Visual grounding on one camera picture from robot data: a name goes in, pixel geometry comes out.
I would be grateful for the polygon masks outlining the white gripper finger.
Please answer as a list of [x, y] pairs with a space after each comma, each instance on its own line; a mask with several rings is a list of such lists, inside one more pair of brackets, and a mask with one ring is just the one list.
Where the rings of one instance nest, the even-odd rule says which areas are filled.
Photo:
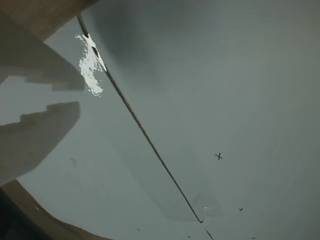
[[0, 127], [0, 185], [34, 170], [80, 118], [80, 103], [48, 105]]
[[84, 77], [34, 34], [0, 14], [0, 82], [9, 76], [27, 83], [49, 84], [54, 91], [83, 91]]

